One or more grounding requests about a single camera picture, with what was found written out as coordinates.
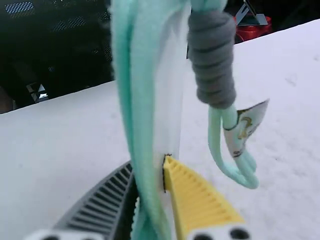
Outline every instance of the red object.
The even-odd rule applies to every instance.
[[[263,26],[236,26],[238,42],[244,42],[272,33],[271,18],[266,16],[268,25]]]

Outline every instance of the printed logo on tag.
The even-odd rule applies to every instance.
[[[268,103],[269,100],[266,100],[245,110],[238,110],[237,125],[230,130],[224,129],[226,145],[233,158],[238,158],[246,149],[246,141],[264,119]]]

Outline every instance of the paper tag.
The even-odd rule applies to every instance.
[[[264,119],[268,103],[269,100],[266,100],[245,110],[238,110],[237,125],[232,129],[224,129],[226,145],[234,159],[246,149],[246,141]]]

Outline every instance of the gray plastic part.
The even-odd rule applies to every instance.
[[[235,15],[235,24],[237,26],[265,26],[268,21],[264,14],[256,14],[255,9],[251,6],[249,0],[244,0],[244,4]],[[250,12],[251,21],[246,21],[246,16]]]
[[[133,169],[127,162],[87,192],[54,228],[95,232],[105,240],[129,240],[137,197]]]

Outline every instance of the gray rope wrap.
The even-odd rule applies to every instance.
[[[216,109],[226,109],[236,99],[232,76],[236,23],[229,14],[212,10],[193,11],[188,24],[188,57],[195,73],[197,96]]]

